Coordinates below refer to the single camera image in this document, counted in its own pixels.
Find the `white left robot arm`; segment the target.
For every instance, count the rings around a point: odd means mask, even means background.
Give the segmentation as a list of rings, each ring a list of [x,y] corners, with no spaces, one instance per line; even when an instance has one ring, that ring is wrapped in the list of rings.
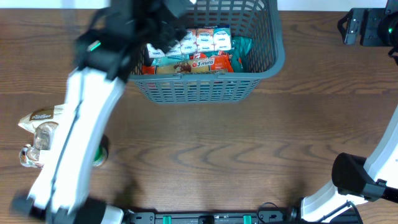
[[[90,198],[95,154],[139,52],[146,44],[168,52],[186,35],[189,0],[112,1],[75,42],[65,111],[50,152],[28,194],[11,209],[47,223],[122,223],[121,208]]]

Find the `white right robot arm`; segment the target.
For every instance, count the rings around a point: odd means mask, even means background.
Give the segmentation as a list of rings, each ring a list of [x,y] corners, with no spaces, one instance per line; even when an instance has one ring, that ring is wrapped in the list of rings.
[[[345,45],[357,40],[363,47],[389,47],[397,60],[397,1],[384,8],[352,8],[338,22]],[[384,199],[397,202],[397,114],[394,113],[373,153],[365,158],[339,154],[331,180],[293,208],[288,222],[362,223],[357,205]]]

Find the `red spaghetti packet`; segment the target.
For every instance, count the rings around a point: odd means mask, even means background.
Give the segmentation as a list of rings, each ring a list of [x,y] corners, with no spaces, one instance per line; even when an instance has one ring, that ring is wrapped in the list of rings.
[[[211,74],[233,73],[234,70],[227,55],[218,55],[210,58],[183,60],[168,65],[143,66],[143,74]]]

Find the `green snack multipack bag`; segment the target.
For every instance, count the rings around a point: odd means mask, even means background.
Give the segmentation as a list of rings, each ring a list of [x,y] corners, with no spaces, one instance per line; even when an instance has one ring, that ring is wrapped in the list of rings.
[[[190,60],[197,58],[208,58],[212,56],[227,55],[232,69],[236,73],[243,73],[246,71],[246,58],[253,47],[253,40],[249,37],[233,36],[231,41],[231,49],[222,51],[217,50],[213,52],[198,52],[190,54]]]

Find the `beige bread bag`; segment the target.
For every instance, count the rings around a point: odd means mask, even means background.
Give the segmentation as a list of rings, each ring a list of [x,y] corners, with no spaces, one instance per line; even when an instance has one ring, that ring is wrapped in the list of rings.
[[[24,167],[43,168],[64,108],[65,105],[41,108],[20,119],[18,126],[34,135],[33,143],[26,144],[19,153]]]

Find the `mint wet wipes pack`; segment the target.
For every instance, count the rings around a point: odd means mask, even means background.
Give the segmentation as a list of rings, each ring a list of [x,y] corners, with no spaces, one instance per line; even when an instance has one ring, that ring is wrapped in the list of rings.
[[[170,64],[175,64],[177,62],[182,62],[189,60],[190,56],[189,55],[172,55],[172,56],[165,56],[165,57],[159,57],[155,58],[152,61],[152,66],[164,66],[164,65],[170,65]]]

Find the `tissue pocket packs bundle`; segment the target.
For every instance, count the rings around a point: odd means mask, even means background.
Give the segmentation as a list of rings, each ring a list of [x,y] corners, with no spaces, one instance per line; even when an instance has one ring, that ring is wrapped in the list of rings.
[[[211,26],[188,29],[186,36],[178,41],[167,53],[147,44],[150,58],[189,55],[198,52],[231,50],[231,29],[226,26]]]

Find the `green tin can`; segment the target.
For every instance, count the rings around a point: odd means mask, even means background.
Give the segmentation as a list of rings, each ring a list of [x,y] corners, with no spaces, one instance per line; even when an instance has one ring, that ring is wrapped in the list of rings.
[[[108,159],[108,155],[109,155],[109,138],[106,135],[103,135],[94,157],[93,166],[95,167],[102,166]]]

